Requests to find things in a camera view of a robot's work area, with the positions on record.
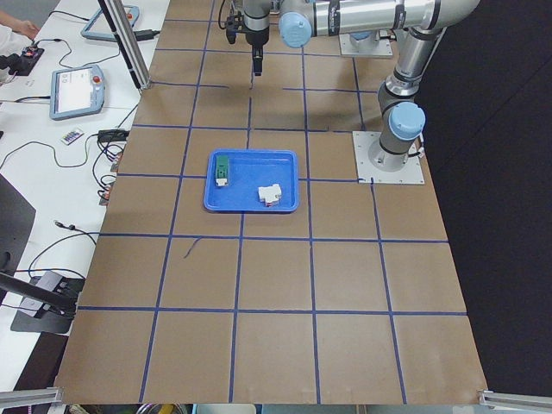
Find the human hand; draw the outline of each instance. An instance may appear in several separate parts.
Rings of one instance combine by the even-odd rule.
[[[33,41],[41,28],[29,20],[20,20],[13,29],[17,33],[26,35],[31,41]]]

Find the tablet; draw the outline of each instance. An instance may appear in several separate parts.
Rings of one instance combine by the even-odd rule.
[[[55,121],[97,114],[104,105],[104,73],[98,65],[52,73],[50,118]]]
[[[129,18],[130,27],[134,27],[138,17],[140,17],[140,9],[137,6],[124,6],[124,10]],[[107,23],[101,9],[86,23],[80,34],[86,39],[95,41],[115,41],[110,25]]]

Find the blue joint cap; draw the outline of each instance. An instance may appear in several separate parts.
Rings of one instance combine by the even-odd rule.
[[[295,11],[284,13],[278,23],[279,35],[289,47],[302,47],[312,37],[312,27],[309,20]]]
[[[370,37],[371,34],[372,32],[359,32],[359,33],[351,33],[351,36],[356,41],[363,41],[364,39],[367,39],[368,37]]]
[[[401,141],[412,141],[425,126],[425,113],[413,102],[403,102],[392,109],[389,128]]]

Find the green object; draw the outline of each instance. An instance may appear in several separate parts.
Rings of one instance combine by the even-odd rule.
[[[228,185],[229,165],[228,155],[218,155],[216,157],[215,181],[217,186]]]

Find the mounting plate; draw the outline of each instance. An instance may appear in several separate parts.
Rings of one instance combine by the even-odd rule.
[[[381,30],[380,35],[387,36],[386,30]],[[354,47],[349,39],[349,34],[339,35],[339,45],[342,50],[342,56],[365,57],[375,59],[391,59],[393,50],[391,42],[388,39],[380,39],[379,41],[370,41],[363,45],[361,49]]]
[[[359,183],[370,184],[373,181],[375,184],[425,184],[418,157],[409,158],[403,169],[397,172],[381,171],[370,161],[368,149],[380,138],[380,135],[380,132],[375,131],[353,132],[354,157]],[[412,144],[410,153],[414,154],[416,151],[416,146]]]

